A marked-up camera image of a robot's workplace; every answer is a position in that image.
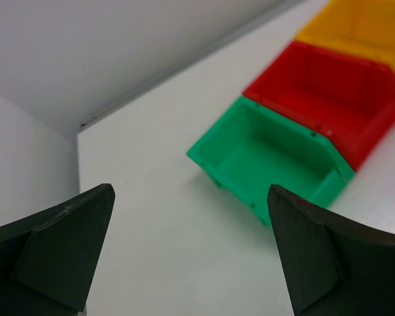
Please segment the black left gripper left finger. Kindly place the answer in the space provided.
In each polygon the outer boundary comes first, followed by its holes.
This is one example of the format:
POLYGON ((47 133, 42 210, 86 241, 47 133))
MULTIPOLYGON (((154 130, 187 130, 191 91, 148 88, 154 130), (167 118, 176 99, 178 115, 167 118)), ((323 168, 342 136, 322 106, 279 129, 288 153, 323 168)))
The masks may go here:
POLYGON ((100 184, 0 226, 0 315, 83 313, 114 203, 100 184))

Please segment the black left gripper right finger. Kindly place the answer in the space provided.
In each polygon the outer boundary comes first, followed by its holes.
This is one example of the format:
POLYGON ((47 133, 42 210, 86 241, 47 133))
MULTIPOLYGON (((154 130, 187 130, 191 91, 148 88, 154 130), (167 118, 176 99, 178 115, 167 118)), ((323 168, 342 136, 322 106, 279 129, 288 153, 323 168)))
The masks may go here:
POLYGON ((267 207, 295 315, 395 315, 395 234, 279 185, 267 207))

